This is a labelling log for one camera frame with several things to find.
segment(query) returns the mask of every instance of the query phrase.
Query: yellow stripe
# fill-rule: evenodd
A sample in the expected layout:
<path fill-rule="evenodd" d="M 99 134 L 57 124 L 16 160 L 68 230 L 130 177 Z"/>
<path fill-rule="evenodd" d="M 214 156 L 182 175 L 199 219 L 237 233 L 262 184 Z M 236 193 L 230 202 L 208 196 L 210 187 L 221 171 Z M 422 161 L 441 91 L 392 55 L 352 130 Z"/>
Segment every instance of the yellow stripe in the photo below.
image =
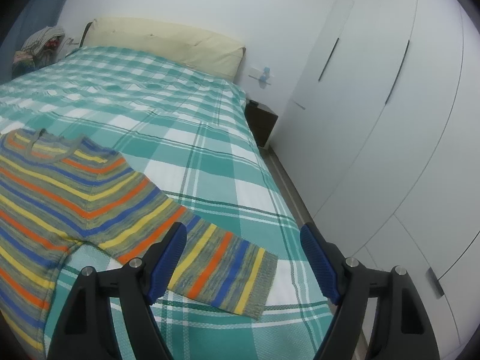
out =
<path fill-rule="evenodd" d="M 27 210 L 18 206 L 17 204 L 12 202 L 11 200 L 8 200 L 5 196 L 0 195 L 0 202 L 5 203 L 10 208 L 13 208 L 20 215 L 30 219 L 32 222 L 36 223 L 37 225 L 42 226 L 45 230 L 50 231 L 52 233 L 55 233 L 55 234 L 59 235 L 60 237 L 62 237 L 63 239 L 73 241 L 73 239 L 67 233 L 54 228 L 52 225 L 49 225 L 47 222 L 41 220 L 38 216 L 33 215 L 31 212 L 28 212 Z"/>
<path fill-rule="evenodd" d="M 262 263 L 263 255 L 265 254 L 265 249 L 261 247 L 258 249 L 257 256 L 255 257 L 255 262 L 253 263 L 253 268 L 250 272 L 250 277 L 248 278 L 243 292 L 241 293 L 240 299 L 238 300 L 237 306 L 235 307 L 235 314 L 242 314 L 247 304 L 248 297 L 250 296 L 251 290 L 254 288 L 255 279 L 257 278 L 258 270 L 260 269 L 260 264 Z"/>
<path fill-rule="evenodd" d="M 214 224 L 208 226 L 207 230 L 205 231 L 205 233 L 203 233 L 202 237 L 198 240 L 197 244 L 193 247 L 188 256 L 185 257 L 185 259 L 179 265 L 177 265 L 177 268 L 173 271 L 172 278 L 170 279 L 169 289 L 171 289 L 175 285 L 180 276 L 183 275 L 183 273 L 187 270 L 190 264 L 197 258 L 210 237 L 212 237 L 212 234 L 216 228 L 217 226 L 215 226 Z"/>
<path fill-rule="evenodd" d="M 48 177 L 48 176 L 45 176 L 45 175 L 41 175 L 40 173 L 32 172 L 31 170 L 22 168 L 21 166 L 19 166 L 16 163 L 10 161 L 9 159 L 6 159 L 5 157 L 3 157 L 1 155 L 0 155 L 0 160 L 2 160 L 3 162 L 6 162 L 11 167 L 17 169 L 18 171 L 20 171 L 22 173 L 25 173 L 26 175 L 29 175 L 29 176 L 35 177 L 36 179 L 40 179 L 40 180 L 46 181 L 47 183 L 53 184 L 54 186 L 62 188 L 63 190 L 66 190 L 66 191 L 68 191 L 68 192 L 72 193 L 73 195 L 76 195 L 80 198 L 83 198 L 84 200 L 87 200 L 90 196 L 88 193 L 83 193 L 83 192 L 77 191 L 76 189 L 74 189 L 72 187 L 69 187 L 66 184 L 60 183 L 59 181 L 55 180 L 54 178 L 51 178 L 51 177 Z"/>
<path fill-rule="evenodd" d="M 138 230 L 143 228 L 143 226 L 145 226 L 154 217 L 159 215 L 163 210 L 165 210 L 170 205 L 170 203 L 172 203 L 172 201 L 173 201 L 172 199 L 168 198 L 162 204 L 160 204 L 157 208 L 155 208 L 150 214 L 143 216 L 131 228 L 124 230 L 119 235 L 117 235 L 117 237 L 99 244 L 98 247 L 101 249 L 106 249 L 106 248 L 111 248 L 112 246 L 118 245 L 119 243 L 123 242 L 129 236 L 138 232 Z"/>
<path fill-rule="evenodd" d="M 91 202 L 94 202 L 95 200 L 98 200 L 98 199 L 101 199 L 101 198 L 104 198 L 106 196 L 109 196 L 111 195 L 112 193 L 115 193 L 117 192 L 119 189 L 121 189 L 125 184 L 128 184 L 133 178 L 135 178 L 137 176 L 138 172 L 133 172 L 130 176 L 128 176 L 125 180 L 115 184 L 114 186 L 112 186 L 111 188 L 109 188 L 108 190 L 105 190 L 103 192 L 100 192 L 100 193 L 97 193 L 96 195 L 91 195 L 88 199 L 91 201 Z"/>
<path fill-rule="evenodd" d="M 91 155 L 85 154 L 83 151 L 80 151 L 80 150 L 75 150 L 74 154 L 77 157 L 81 157 L 81 158 L 84 158 L 84 159 L 89 160 L 89 161 L 95 161 L 95 162 L 98 162 L 100 164 L 104 164 L 105 162 L 108 161 L 108 160 L 106 160 L 105 158 L 102 158 L 102 157 L 93 157 Z"/>
<path fill-rule="evenodd" d="M 14 266 L 20 273 L 25 275 L 27 278 L 32 280 L 34 283 L 37 283 L 39 286 L 44 287 L 44 288 L 50 288 L 54 289 L 55 288 L 55 282 L 46 280 L 41 278 L 40 276 L 37 276 L 35 273 L 31 272 L 27 268 L 25 268 L 23 265 L 21 265 L 16 259 L 14 259 L 12 256 L 10 256 L 6 250 L 3 249 L 3 247 L 0 246 L 0 254 L 2 257 L 7 260 L 12 266 Z"/>
<path fill-rule="evenodd" d="M 63 184 L 63 183 L 55 180 L 54 178 L 51 178 L 51 177 L 42 175 L 40 173 L 32 172 L 31 170 L 22 168 L 21 166 L 17 165 L 16 163 L 10 161 L 9 159 L 7 159 L 7 158 L 5 158 L 1 155 L 0 155 L 0 160 L 3 161 L 3 162 L 6 162 L 11 167 L 17 169 L 18 171 L 20 171 L 22 173 L 25 173 L 26 175 L 35 177 L 36 179 L 46 181 L 47 183 L 50 183 L 50 184 L 52 184 L 56 187 L 62 188 L 63 190 L 65 190 L 67 192 L 70 192 L 71 194 L 73 194 L 75 196 L 78 196 L 78 197 L 80 197 L 84 200 L 90 200 L 91 202 L 93 202 L 95 200 L 98 200 L 98 199 L 101 199 L 101 198 L 104 198 L 108 195 L 111 195 L 112 193 L 117 192 L 120 188 L 122 188 L 126 183 L 128 183 L 131 179 L 133 179 L 137 175 L 137 172 L 134 172 L 128 178 L 121 181 L 120 183 L 115 184 L 114 186 L 112 186 L 108 190 L 97 193 L 97 195 L 89 195 L 88 193 L 80 192 L 80 191 L 76 190 L 75 188 L 69 187 L 68 185 Z"/>
<path fill-rule="evenodd" d="M 10 325 L 13 330 L 21 337 L 23 338 L 29 345 L 33 346 L 37 350 L 43 350 L 43 344 L 41 342 L 35 341 L 32 337 L 30 337 L 27 333 L 25 333 L 23 330 L 21 330 L 14 321 L 12 321 L 9 316 L 7 315 L 6 312 L 2 313 L 3 317 L 5 318 L 5 321 L 7 321 L 8 325 Z"/>
<path fill-rule="evenodd" d="M 15 133 L 15 138 L 17 138 L 19 140 L 22 140 L 23 142 L 26 142 L 26 143 L 30 142 L 30 140 L 28 138 L 22 137 L 17 132 Z M 48 152 L 55 152 L 55 153 L 65 153 L 66 152 L 66 150 L 63 150 L 59 147 L 49 147 L 49 146 L 42 145 L 40 143 L 36 143 L 35 147 L 38 147 L 39 149 L 42 149 L 42 150 L 47 150 Z M 74 153 L 78 157 L 81 157 L 81 158 L 84 158 L 84 159 L 90 160 L 90 161 L 95 161 L 95 162 L 98 162 L 98 163 L 101 163 L 101 164 L 108 161 L 105 158 L 85 154 L 83 151 L 80 151 L 80 150 L 75 150 Z"/>

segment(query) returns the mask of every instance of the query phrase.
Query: blue curtain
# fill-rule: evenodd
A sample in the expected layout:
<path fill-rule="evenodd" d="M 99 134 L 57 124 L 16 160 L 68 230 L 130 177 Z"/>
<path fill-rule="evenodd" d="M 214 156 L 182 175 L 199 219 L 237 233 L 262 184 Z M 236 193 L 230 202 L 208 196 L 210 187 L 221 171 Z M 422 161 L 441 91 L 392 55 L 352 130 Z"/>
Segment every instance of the blue curtain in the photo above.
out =
<path fill-rule="evenodd" d="M 15 51 L 33 33 L 54 26 L 65 0 L 30 0 L 0 46 L 0 84 L 11 80 L 11 65 Z"/>

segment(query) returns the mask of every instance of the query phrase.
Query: pillow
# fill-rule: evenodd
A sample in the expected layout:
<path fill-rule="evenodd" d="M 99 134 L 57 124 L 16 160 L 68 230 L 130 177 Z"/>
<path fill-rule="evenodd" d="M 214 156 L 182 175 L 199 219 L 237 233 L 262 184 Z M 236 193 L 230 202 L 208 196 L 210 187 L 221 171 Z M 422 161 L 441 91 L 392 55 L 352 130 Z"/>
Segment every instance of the pillow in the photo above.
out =
<path fill-rule="evenodd" d="M 83 44 L 145 51 L 229 81 L 233 81 L 245 51 L 242 43 L 225 35 L 135 17 L 93 20 Z"/>

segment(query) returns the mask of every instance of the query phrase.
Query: nightstand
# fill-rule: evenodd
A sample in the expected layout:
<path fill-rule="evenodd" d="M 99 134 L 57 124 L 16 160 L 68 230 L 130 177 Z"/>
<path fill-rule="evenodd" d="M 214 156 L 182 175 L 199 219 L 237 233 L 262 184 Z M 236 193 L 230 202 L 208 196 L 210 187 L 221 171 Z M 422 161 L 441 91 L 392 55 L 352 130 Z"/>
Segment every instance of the nightstand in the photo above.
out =
<path fill-rule="evenodd" d="M 250 127 L 250 130 L 253 133 L 257 146 L 265 147 L 278 116 L 265 104 L 247 99 L 245 118 L 248 127 Z"/>

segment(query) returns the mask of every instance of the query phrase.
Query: plaid blanket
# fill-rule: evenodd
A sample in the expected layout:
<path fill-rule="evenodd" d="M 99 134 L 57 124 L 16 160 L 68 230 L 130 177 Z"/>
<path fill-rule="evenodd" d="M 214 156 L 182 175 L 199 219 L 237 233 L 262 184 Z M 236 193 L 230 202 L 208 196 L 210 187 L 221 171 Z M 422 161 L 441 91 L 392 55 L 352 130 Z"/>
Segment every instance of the plaid blanket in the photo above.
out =
<path fill-rule="evenodd" d="M 83 48 L 0 86 L 0 132 L 26 127 L 68 139 L 86 134 L 119 150 L 135 170 L 205 220 L 279 257 L 259 320 L 170 291 L 158 299 L 152 311 L 175 359 L 310 360 L 332 315 L 244 106 L 243 91 L 223 79 L 144 52 Z M 87 265 L 99 271 L 119 266 L 87 244 L 67 258 L 46 324 L 46 348 L 69 289 Z M 112 314 L 122 356 L 133 360 L 118 299 Z"/>

